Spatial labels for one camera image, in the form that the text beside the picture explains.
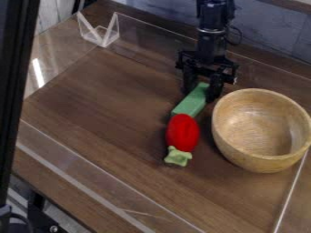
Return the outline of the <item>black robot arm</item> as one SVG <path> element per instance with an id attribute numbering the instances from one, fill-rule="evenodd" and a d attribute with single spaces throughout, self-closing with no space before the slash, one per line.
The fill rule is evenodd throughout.
<path id="1" fill-rule="evenodd" d="M 210 80 L 206 102 L 222 95 L 224 84 L 236 82 L 239 64 L 226 57 L 231 21 L 235 18 L 235 0 L 196 0 L 198 41 L 195 50 L 182 50 L 175 67 L 183 71 L 183 92 L 196 87 L 198 77 Z"/>

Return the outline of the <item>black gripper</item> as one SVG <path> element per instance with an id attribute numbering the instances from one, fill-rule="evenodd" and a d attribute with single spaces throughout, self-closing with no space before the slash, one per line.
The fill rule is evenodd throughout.
<path id="1" fill-rule="evenodd" d="M 188 94 L 196 87 L 198 77 L 210 80 L 206 100 L 214 102 L 223 92 L 223 83 L 232 85 L 236 82 L 239 64 L 224 56 L 208 63 L 196 57 L 195 51 L 183 50 L 178 54 L 175 67 L 183 71 L 183 92 Z"/>

